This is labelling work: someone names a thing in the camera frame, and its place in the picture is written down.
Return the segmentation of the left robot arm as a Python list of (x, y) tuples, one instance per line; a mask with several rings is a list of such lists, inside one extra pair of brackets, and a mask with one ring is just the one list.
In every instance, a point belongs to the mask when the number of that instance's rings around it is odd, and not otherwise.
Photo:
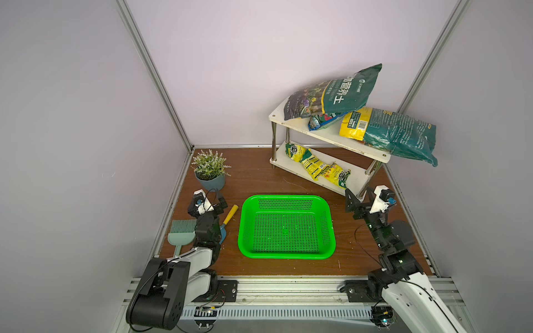
[(213, 201), (194, 194), (189, 213), (196, 219), (192, 248), (171, 259), (152, 258), (126, 310), (126, 323), (134, 332), (173, 330), (185, 306), (195, 300), (219, 297), (218, 277), (211, 266), (222, 248), (219, 215), (228, 207), (218, 190)]

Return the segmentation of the colourful flower fertilizer bag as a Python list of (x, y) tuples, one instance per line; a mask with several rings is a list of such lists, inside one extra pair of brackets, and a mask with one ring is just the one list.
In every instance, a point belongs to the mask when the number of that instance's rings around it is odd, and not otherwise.
[(308, 123), (308, 129), (314, 131), (326, 128), (337, 120), (342, 119), (345, 114), (345, 112), (331, 112), (322, 115), (313, 115)]

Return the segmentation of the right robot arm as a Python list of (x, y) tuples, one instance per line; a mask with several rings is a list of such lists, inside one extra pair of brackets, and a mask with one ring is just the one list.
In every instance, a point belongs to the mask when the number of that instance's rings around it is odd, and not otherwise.
[(396, 194), (385, 185), (368, 191), (366, 203), (345, 191), (346, 211), (364, 220), (381, 251), (380, 268), (368, 274), (367, 297), (386, 302), (411, 332), (465, 332), (409, 250), (416, 242), (412, 227), (401, 220), (388, 222)]

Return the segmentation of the green yellow large fertilizer bag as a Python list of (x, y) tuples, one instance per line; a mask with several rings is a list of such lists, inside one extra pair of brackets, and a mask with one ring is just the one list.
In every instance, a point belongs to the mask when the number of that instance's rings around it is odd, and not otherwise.
[(433, 155), (437, 127), (397, 112), (369, 107), (350, 112), (342, 119), (340, 136), (394, 156), (438, 165)]

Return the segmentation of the dark green soil bag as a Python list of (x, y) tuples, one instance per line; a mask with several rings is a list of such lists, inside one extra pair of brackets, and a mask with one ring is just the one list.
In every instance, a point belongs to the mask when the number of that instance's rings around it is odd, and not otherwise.
[(365, 107), (382, 68), (380, 63), (350, 76), (313, 84), (295, 92), (284, 106), (285, 120), (351, 112)]

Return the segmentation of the small green yellow fertilizer packet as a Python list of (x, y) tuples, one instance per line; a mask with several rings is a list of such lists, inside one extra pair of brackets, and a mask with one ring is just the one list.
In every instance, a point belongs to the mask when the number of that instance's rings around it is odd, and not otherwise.
[(346, 183), (351, 175), (350, 169), (343, 169), (337, 163), (332, 163), (322, 176), (332, 184), (342, 189), (346, 188)]

